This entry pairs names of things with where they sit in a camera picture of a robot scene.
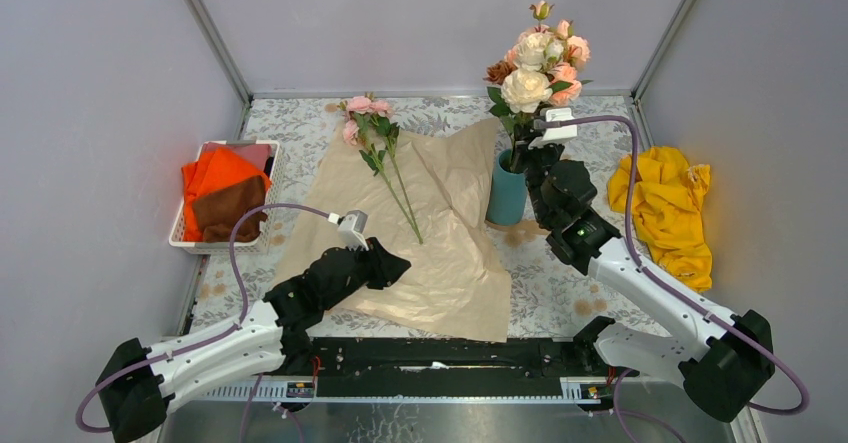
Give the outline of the pink bud rose stem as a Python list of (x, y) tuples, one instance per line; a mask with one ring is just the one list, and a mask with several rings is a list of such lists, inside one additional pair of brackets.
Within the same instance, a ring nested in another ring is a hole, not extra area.
[(548, 104), (553, 107), (567, 107), (577, 99), (584, 82), (579, 74), (591, 59), (588, 40), (574, 33), (572, 23), (560, 20), (553, 30), (553, 40), (548, 46), (550, 57), (556, 61), (547, 71), (552, 94)]

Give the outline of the peach rose stem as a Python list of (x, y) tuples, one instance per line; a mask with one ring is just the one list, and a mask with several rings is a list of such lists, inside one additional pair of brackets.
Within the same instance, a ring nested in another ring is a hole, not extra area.
[(504, 60), (508, 63), (513, 63), (517, 50), (516, 47), (528, 36), (534, 34), (542, 34), (546, 36), (551, 35), (551, 30), (548, 25), (545, 24), (545, 21), (550, 16), (552, 9), (554, 8), (554, 4), (548, 3), (546, 0), (540, 0), (537, 3), (531, 4), (529, 9), (532, 13), (532, 17), (535, 20), (535, 25), (531, 28), (523, 31), (519, 34), (516, 39), (516, 43), (513, 47), (505, 54)]

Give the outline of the brown paper ribbon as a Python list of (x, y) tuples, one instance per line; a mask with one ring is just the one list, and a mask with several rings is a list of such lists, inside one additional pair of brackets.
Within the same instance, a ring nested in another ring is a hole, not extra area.
[(521, 220), (513, 225), (499, 225), (489, 220), (486, 220), (485, 223), (488, 227), (505, 233), (520, 233), (544, 236), (550, 233), (549, 230), (543, 229), (535, 220)]

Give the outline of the peach kraft wrapping paper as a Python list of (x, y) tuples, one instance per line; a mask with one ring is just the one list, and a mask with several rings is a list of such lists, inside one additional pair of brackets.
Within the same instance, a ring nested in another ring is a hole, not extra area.
[(499, 125), (484, 119), (437, 137), (400, 137), (397, 160), (424, 243), (385, 184), (336, 125), (307, 205), (368, 215), (365, 232), (411, 268), (384, 290), (361, 289), (325, 313), (314, 336), (510, 338), (512, 278), (485, 221)]

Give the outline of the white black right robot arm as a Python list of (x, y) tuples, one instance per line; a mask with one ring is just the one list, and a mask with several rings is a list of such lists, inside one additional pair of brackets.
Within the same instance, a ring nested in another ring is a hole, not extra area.
[(597, 375), (610, 365), (661, 378), (708, 416), (733, 421), (775, 373), (774, 363), (750, 345), (772, 350), (768, 320), (754, 310), (736, 314), (650, 260), (633, 258), (619, 230), (592, 208), (597, 189), (585, 164), (563, 159), (562, 145), (520, 143), (516, 150), (556, 258), (619, 292), (669, 333), (660, 337), (597, 317), (575, 338), (577, 368)]

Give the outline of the cream rose stem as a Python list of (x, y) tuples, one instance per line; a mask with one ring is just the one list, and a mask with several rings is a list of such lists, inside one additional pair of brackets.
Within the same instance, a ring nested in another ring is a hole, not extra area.
[(544, 109), (563, 108), (548, 104), (552, 88), (547, 71), (556, 61), (550, 57), (548, 46), (553, 40), (551, 35), (534, 34), (526, 37), (517, 47), (513, 64), (517, 69), (511, 73), (502, 85), (492, 84), (490, 99), (492, 115), (496, 116), (510, 140), (512, 156), (506, 169), (517, 171), (518, 143), (529, 131), (534, 119), (540, 117)]

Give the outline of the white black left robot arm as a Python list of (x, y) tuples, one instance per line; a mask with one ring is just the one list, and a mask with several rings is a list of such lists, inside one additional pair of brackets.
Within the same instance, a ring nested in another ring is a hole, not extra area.
[(308, 329), (360, 288), (383, 290), (411, 266), (376, 238), (362, 248), (330, 248), (271, 288), (244, 317), (149, 347), (138, 339), (122, 343), (97, 379), (106, 432), (132, 442), (213, 389), (254, 374), (312, 370)]

